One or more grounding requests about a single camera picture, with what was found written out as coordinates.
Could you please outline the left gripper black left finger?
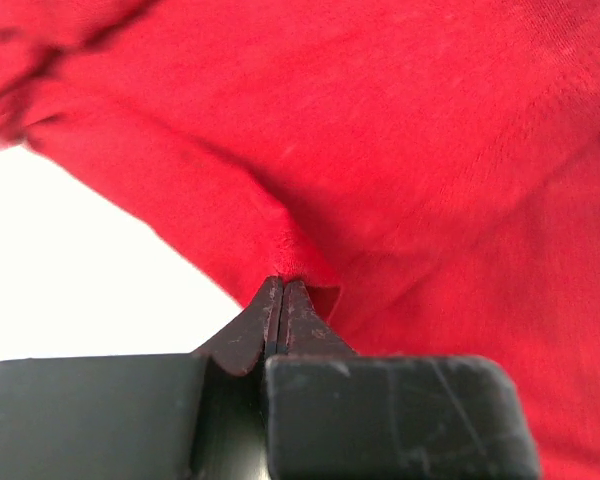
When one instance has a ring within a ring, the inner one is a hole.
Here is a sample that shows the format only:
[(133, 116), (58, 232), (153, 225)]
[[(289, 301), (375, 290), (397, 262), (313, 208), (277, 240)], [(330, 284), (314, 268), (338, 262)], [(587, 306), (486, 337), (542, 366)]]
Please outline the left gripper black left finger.
[(0, 362), (0, 479), (264, 479), (258, 363), (280, 279), (186, 354)]

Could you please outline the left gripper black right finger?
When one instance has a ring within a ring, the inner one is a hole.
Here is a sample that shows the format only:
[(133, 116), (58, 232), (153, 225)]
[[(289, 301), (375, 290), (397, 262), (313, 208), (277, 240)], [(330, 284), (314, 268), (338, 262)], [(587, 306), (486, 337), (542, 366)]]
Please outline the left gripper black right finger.
[(286, 285), (266, 345), (274, 479), (538, 479), (516, 387), (481, 356), (360, 356)]

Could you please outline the dark red t shirt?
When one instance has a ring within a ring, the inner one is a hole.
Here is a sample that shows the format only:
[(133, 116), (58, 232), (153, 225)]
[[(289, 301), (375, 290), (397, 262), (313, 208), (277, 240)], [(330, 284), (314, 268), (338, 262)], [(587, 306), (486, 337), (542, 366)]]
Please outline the dark red t shirt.
[(600, 1), (0, 1), (19, 142), (240, 302), (494, 359), (600, 479)]

